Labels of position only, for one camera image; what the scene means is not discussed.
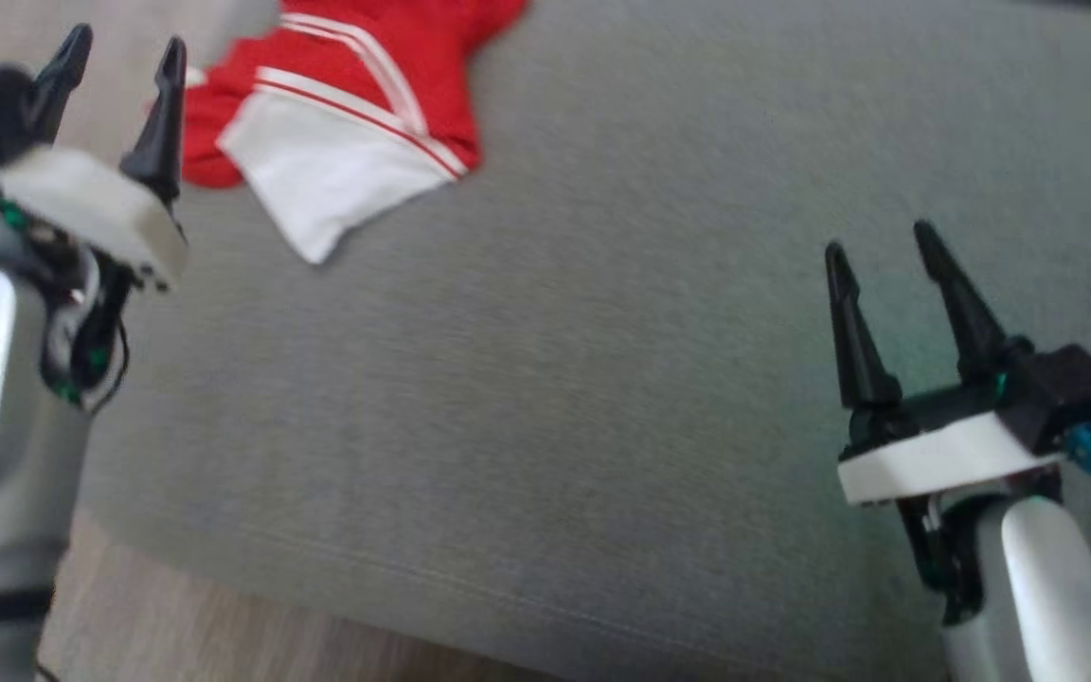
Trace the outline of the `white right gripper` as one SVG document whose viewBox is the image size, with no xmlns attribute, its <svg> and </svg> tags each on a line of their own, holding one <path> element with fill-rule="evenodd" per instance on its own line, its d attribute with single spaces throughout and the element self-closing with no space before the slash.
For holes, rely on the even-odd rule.
<svg viewBox="0 0 1091 682">
<path fill-rule="evenodd" d="M 1057 450 L 1031 452 L 1002 422 L 1003 376 L 993 375 L 1008 336 L 935 226 L 918 220 L 913 230 L 923 268 L 939 287 L 966 384 L 903 396 L 876 349 L 844 246 L 830 242 L 824 266 L 837 381 L 851 412 L 837 479 L 853 506 L 956 491 L 1066 459 Z"/>
</svg>

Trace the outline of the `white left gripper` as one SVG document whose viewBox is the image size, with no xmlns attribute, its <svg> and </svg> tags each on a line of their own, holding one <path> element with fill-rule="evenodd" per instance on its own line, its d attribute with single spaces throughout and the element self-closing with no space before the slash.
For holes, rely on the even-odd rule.
<svg viewBox="0 0 1091 682">
<path fill-rule="evenodd" d="M 27 143 L 56 141 L 93 43 L 89 25 L 74 25 L 34 77 L 25 107 Z M 154 73 L 156 97 L 146 122 L 118 164 L 122 174 L 69 147 L 33 147 L 0 167 L 3 198 L 169 290 L 182 284 L 188 264 L 187 239 L 165 207 L 176 203 L 181 183 L 187 56 L 185 41 L 172 36 Z"/>
</svg>

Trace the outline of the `red and white basketball jersey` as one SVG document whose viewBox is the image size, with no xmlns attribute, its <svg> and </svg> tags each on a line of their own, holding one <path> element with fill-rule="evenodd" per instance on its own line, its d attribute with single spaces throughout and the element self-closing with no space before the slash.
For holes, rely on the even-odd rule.
<svg viewBox="0 0 1091 682">
<path fill-rule="evenodd" d="M 268 29 L 189 69 L 182 174 L 245 187 L 296 255 L 482 161 L 469 65 L 531 0 L 278 0 Z"/>
</svg>

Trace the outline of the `grey fabric sofa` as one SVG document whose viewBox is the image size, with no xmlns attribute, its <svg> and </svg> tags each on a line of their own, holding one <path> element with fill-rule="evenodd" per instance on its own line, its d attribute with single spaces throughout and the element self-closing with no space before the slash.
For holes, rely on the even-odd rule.
<svg viewBox="0 0 1091 682">
<path fill-rule="evenodd" d="M 187 190 L 83 504 L 243 590 L 559 677 L 925 682 L 892 508 L 849 508 L 824 246 L 906 394 L 1006 330 L 1091 350 L 1091 4 L 536 0 L 485 163 L 295 258 Z"/>
</svg>

